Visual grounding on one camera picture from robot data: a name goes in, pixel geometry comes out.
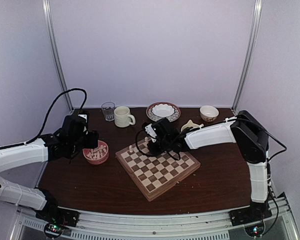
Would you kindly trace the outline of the white queen chess piece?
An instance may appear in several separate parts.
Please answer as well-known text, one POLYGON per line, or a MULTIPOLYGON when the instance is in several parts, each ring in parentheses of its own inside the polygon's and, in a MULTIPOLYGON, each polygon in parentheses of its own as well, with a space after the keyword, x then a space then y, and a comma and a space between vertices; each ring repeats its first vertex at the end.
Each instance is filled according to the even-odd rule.
POLYGON ((144 138, 144 140, 145 140, 145 143, 146 143, 146 144, 149 143, 149 138, 148 138, 147 136, 144 138))

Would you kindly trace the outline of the white knight chess piece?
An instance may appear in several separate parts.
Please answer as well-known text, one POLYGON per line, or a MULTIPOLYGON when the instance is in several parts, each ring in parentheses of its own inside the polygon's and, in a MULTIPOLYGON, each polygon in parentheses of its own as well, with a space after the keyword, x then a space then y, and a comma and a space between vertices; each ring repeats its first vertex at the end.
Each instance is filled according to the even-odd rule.
POLYGON ((133 153, 133 152, 134 152, 134 150, 133 150, 133 146, 132 146, 132 145, 130 145, 128 150, 129 150, 129 153, 133 153))

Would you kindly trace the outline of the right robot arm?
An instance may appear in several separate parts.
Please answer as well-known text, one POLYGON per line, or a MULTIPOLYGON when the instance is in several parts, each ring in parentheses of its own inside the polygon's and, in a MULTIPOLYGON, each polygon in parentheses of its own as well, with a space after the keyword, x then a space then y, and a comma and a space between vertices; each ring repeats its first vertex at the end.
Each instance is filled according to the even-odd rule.
POLYGON ((153 156, 171 151, 179 154, 212 145, 237 144, 250 175, 251 200, 246 216, 256 221, 266 214, 271 176, 269 136, 248 111, 240 111, 220 123, 186 127, 182 131, 178 131, 167 118, 145 123, 142 129, 151 138, 148 149, 153 156))

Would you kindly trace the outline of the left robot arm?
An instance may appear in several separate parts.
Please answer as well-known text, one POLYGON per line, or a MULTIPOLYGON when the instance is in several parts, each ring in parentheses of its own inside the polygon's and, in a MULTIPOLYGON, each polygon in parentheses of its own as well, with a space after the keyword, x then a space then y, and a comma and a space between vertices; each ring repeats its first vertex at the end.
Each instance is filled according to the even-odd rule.
MULTIPOLYGON (((67 115, 55 133, 40 134, 27 142, 0 146, 0 173, 17 167, 56 161, 72 160, 83 149, 98 146, 99 134, 89 131, 87 114, 67 115)), ((29 188, 0 177, 0 202, 21 205, 42 212, 51 222, 62 218, 55 198, 46 190, 29 188)))

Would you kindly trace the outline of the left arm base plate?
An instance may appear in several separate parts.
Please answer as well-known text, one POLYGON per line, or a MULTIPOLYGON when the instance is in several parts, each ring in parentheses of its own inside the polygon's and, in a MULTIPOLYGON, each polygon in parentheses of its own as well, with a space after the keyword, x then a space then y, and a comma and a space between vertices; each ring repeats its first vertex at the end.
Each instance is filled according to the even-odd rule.
POLYGON ((34 209, 34 212, 37 218, 60 227, 76 227, 80 216, 78 211, 56 205, 45 206, 42 210, 34 209))

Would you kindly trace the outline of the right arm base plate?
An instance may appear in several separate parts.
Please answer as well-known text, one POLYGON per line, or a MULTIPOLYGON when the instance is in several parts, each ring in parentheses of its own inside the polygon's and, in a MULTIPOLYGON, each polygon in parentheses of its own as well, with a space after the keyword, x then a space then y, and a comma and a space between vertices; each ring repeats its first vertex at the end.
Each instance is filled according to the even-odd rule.
POLYGON ((253 222, 261 222, 262 220, 272 216, 272 212, 268 208, 261 207, 245 207, 231 210, 229 217, 232 226, 246 225, 253 222))

